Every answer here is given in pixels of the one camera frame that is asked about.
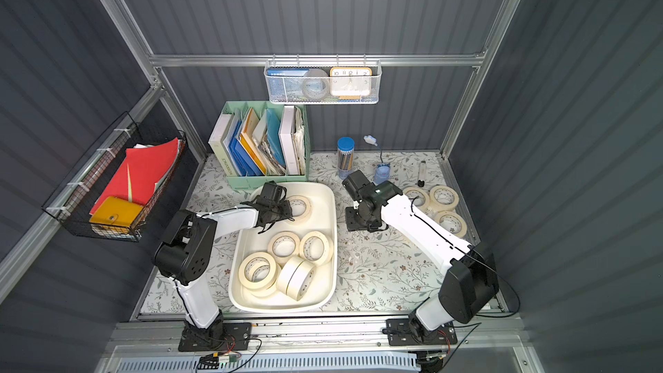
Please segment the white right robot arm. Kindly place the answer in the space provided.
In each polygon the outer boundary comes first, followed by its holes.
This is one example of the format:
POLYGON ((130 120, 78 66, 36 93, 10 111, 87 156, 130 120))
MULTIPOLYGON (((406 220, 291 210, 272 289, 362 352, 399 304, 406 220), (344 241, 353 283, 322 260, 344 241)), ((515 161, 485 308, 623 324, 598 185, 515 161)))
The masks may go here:
POLYGON ((345 208, 348 231, 394 228, 414 243, 442 275, 437 295, 409 314, 411 334, 422 339, 451 322, 469 323, 499 293, 492 249, 472 245, 444 229, 391 181, 375 185, 361 171, 349 174, 343 187, 353 200, 345 208))

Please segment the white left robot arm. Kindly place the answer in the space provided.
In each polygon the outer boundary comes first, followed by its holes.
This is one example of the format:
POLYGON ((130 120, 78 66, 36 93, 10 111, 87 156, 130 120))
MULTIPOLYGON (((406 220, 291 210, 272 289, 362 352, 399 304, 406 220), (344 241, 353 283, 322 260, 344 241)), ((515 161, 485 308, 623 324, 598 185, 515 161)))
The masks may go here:
POLYGON ((270 229, 275 223, 293 219, 287 189, 269 181, 253 200, 217 212, 179 210, 162 235, 153 263, 174 285, 189 326, 208 330, 223 317, 212 298, 205 272, 216 238, 236 231, 270 229))

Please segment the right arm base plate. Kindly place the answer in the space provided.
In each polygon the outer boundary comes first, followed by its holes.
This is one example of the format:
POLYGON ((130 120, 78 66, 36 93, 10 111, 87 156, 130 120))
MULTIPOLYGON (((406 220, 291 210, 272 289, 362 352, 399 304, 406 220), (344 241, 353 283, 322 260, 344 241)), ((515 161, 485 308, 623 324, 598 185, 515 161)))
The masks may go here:
POLYGON ((450 348, 458 343, 456 330, 450 323, 429 331, 414 319, 392 318, 386 320, 382 334, 393 347, 438 345, 450 348))

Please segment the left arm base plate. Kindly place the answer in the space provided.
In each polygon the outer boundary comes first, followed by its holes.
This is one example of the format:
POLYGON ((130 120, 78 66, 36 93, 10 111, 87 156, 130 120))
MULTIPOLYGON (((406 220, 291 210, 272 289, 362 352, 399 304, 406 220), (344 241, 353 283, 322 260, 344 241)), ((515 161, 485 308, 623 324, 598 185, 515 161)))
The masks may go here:
POLYGON ((221 352, 227 350, 244 351, 251 338, 252 324, 214 322, 202 329, 188 322, 181 333, 179 352, 221 352))

